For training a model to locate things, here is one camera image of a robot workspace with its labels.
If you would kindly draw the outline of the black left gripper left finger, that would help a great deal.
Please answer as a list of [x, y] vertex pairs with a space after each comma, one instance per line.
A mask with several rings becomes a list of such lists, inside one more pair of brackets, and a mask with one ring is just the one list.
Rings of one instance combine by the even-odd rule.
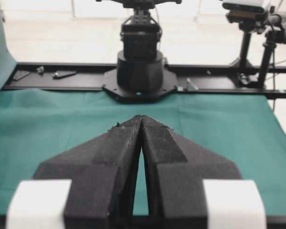
[[141, 115], [40, 163], [34, 179], [72, 181], [68, 229], [114, 229], [132, 217], [141, 152]]

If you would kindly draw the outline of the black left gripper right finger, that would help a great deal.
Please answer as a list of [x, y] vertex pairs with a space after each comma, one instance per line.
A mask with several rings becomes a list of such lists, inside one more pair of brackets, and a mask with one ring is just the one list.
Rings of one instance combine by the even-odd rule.
[[160, 229], [205, 229], [203, 179], [242, 179], [236, 164], [148, 117], [141, 119], [149, 214]]

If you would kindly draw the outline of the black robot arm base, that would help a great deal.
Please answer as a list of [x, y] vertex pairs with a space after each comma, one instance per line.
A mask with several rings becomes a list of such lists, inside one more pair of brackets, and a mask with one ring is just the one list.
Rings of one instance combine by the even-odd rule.
[[121, 25], [123, 50], [116, 68], [104, 73], [102, 88], [113, 96], [130, 101], [153, 101], [175, 92], [177, 76], [165, 68], [163, 53], [157, 49], [163, 30], [151, 16], [161, 0], [122, 0], [133, 15]]

